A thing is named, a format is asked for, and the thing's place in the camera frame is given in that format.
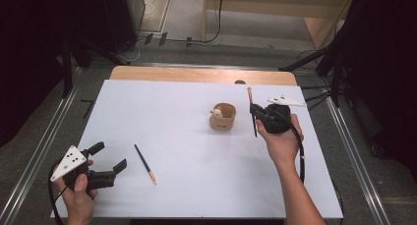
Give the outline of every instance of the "forearm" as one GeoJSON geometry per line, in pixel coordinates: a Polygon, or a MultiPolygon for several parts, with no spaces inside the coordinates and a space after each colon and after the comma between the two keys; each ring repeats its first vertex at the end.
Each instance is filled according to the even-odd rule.
{"type": "Polygon", "coordinates": [[[326,224],[301,182],[295,167],[277,166],[287,224],[326,224]]]}

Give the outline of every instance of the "gray floor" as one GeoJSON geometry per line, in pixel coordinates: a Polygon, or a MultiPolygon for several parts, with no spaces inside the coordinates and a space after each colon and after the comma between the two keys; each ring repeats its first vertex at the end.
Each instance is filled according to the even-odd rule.
{"type": "MultiPolygon", "coordinates": [[[[201,37],[201,17],[197,0],[172,0],[168,11],[164,31],[168,31],[168,37],[184,39],[192,36],[198,39],[201,37]]],[[[239,20],[235,16],[230,16],[230,20],[239,20]]],[[[165,46],[159,47],[157,40],[144,46],[139,44],[141,50],[140,58],[133,64],[144,63],[169,63],[169,64],[193,64],[193,65],[225,65],[234,68],[253,67],[257,70],[272,70],[277,67],[289,65],[299,59],[301,51],[313,48],[309,40],[306,28],[297,18],[274,18],[272,21],[280,20],[285,27],[267,26],[265,31],[258,28],[251,28],[245,25],[242,31],[240,25],[233,28],[236,22],[229,22],[222,31],[222,45],[200,46],[193,45],[186,48],[185,44],[168,42],[165,46]],[[241,37],[232,39],[233,32],[236,31],[241,37]]],[[[123,54],[125,57],[135,57],[136,50],[123,54]]],[[[95,100],[102,82],[108,79],[112,68],[110,62],[100,56],[91,54],[93,64],[90,69],[83,69],[83,74],[78,80],[78,87],[75,91],[74,99],[69,106],[68,112],[60,125],[59,130],[54,136],[50,147],[46,152],[46,157],[41,160],[38,172],[33,176],[30,183],[30,190],[23,197],[22,204],[16,204],[16,217],[10,221],[14,224],[54,224],[49,218],[51,207],[47,197],[47,173],[50,165],[66,151],[70,144],[78,144],[88,118],[83,119],[88,105],[81,99],[95,100]]],[[[306,65],[299,69],[296,75],[297,83],[304,86],[321,85],[322,81],[315,76],[314,69],[316,63],[306,65]]],[[[42,140],[43,133],[56,109],[61,103],[62,84],[56,86],[47,96],[41,106],[32,114],[19,134],[8,144],[0,148],[0,207],[6,206],[13,189],[22,179],[30,158],[36,152],[38,144],[42,140]]],[[[304,90],[305,97],[315,96],[321,93],[321,89],[304,90]]],[[[381,160],[375,157],[371,151],[371,143],[367,139],[355,113],[347,107],[344,101],[340,101],[340,111],[343,113],[346,125],[349,127],[350,134],[354,139],[360,156],[366,165],[373,184],[380,196],[387,217],[391,224],[415,224],[417,221],[417,187],[408,170],[392,159],[381,160]]],[[[342,224],[378,224],[375,222],[372,210],[364,195],[360,180],[352,166],[351,160],[346,152],[342,138],[330,114],[328,104],[323,102],[311,111],[311,117],[316,128],[322,150],[328,164],[328,170],[335,184],[340,191],[344,220],[342,224]]],[[[339,220],[330,220],[328,224],[339,224],[339,220]]],[[[102,219],[94,218],[93,224],[130,224],[130,220],[102,219]]],[[[153,221],[143,221],[142,224],[155,224],[153,221]]]]}

